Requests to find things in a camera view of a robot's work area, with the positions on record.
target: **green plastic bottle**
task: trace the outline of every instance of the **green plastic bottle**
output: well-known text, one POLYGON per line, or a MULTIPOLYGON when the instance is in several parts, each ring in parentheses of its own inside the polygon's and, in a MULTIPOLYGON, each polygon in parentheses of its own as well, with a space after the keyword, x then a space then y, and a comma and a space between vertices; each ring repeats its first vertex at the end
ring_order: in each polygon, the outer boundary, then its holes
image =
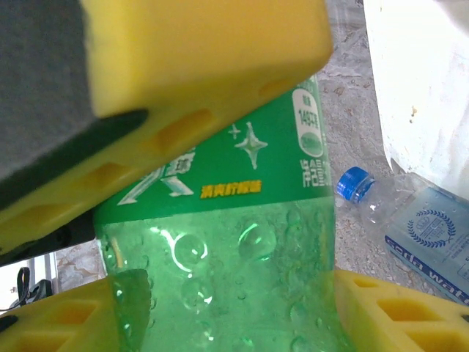
POLYGON ((122 349, 354 351, 334 306, 329 169, 312 78, 104 202, 107 272, 145 269, 151 290, 133 302, 150 309, 143 342, 115 292, 122 349))

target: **blue bottle cap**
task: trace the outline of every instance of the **blue bottle cap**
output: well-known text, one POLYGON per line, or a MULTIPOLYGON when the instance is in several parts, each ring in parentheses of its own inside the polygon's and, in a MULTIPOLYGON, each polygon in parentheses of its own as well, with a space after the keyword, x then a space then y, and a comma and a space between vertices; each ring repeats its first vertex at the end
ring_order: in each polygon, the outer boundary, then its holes
POLYGON ((337 193, 346 200, 351 200, 358 187, 369 176, 369 173, 358 166, 348 169, 337 183, 337 193))

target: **concrete floor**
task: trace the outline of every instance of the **concrete floor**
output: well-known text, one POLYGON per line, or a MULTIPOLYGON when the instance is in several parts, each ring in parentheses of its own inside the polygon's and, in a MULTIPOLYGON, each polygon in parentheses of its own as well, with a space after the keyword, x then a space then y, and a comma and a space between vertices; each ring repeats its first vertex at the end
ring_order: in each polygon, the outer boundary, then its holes
MULTIPOLYGON (((328 0, 335 52, 318 74, 322 108, 328 127, 333 180, 351 166, 377 177, 391 174, 383 152, 363 0, 328 0)), ((95 242, 57 252, 62 290, 104 276, 95 242)), ((336 198, 336 266, 398 285, 435 294, 427 284, 391 254, 379 239, 366 234, 358 214, 336 198)))

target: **bottle label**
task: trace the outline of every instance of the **bottle label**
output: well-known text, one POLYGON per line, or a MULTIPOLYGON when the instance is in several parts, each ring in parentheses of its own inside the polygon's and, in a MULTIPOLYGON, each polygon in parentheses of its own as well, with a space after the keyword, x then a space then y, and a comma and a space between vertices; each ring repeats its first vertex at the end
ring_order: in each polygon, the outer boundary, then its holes
POLYGON ((316 78, 98 207, 98 224, 331 196, 316 78))
POLYGON ((397 215, 389 249, 449 298, 469 305, 469 206, 427 188, 397 215))

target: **green label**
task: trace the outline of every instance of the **green label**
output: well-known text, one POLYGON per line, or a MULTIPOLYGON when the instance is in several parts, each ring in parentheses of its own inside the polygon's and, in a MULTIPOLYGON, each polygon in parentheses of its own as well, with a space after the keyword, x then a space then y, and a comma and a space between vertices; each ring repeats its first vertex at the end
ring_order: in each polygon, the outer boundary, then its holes
POLYGON ((100 224, 332 194, 316 78, 100 205, 100 224))

